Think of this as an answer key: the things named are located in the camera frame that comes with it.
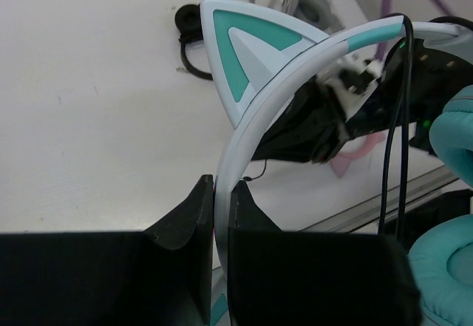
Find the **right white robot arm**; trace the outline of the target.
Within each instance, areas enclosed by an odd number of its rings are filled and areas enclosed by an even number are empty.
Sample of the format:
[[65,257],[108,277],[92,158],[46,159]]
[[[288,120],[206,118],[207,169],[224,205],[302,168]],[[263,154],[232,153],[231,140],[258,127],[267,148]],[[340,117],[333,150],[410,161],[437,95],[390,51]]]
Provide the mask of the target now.
[[[405,46],[397,41],[380,70],[375,61],[360,67],[340,58],[301,86],[286,109],[263,135],[252,159],[293,163],[326,163],[343,145],[387,130],[396,116],[402,93]],[[435,49],[416,38],[413,45],[409,120],[415,134],[409,145],[433,154],[428,132],[447,101],[472,84],[472,63]]]

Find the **teal cat-ear headphones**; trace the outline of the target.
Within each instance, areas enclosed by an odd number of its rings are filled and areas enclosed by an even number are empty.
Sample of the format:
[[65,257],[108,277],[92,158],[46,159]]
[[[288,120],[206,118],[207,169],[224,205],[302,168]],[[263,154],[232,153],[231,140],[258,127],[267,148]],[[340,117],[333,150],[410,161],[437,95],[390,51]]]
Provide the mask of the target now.
[[[394,236],[404,249],[413,45],[416,38],[435,49],[472,63],[472,22],[442,16],[413,22],[394,13],[329,35],[297,18],[233,0],[205,0],[200,6],[203,39],[222,105],[234,132],[220,158],[214,187],[214,233],[222,275],[213,312],[221,325],[233,325],[228,302],[228,223],[231,195],[252,161],[269,126],[282,114],[296,91],[316,73],[343,56],[375,59],[383,65],[389,50],[405,46],[402,93],[389,134],[401,128],[401,170]],[[472,84],[443,106],[428,132],[434,155],[467,184],[472,183]],[[420,291],[420,325],[472,323],[472,216],[459,216],[430,228],[409,250],[409,266]]]

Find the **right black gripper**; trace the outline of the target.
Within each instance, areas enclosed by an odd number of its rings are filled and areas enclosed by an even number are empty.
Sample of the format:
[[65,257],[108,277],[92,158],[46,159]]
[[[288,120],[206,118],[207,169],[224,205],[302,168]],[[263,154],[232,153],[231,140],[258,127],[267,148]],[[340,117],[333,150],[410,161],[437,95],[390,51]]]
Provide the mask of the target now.
[[264,133],[251,158],[326,163],[349,140],[388,127],[388,110],[377,97],[346,119],[334,89],[311,78]]

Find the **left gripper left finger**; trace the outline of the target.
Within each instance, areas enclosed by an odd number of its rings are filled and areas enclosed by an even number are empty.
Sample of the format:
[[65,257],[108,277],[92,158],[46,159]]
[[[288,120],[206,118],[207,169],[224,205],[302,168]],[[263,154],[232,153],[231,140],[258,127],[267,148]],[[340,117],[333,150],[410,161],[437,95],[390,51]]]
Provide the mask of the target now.
[[3,325],[208,325],[214,183],[144,231],[1,236]]

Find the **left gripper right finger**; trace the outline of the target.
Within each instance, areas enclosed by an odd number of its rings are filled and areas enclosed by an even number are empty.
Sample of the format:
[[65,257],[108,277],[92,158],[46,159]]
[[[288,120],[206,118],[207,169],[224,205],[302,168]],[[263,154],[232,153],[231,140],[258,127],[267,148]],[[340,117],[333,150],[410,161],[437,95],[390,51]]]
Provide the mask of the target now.
[[421,294],[390,236],[283,231],[245,182],[231,195],[233,325],[420,325]]

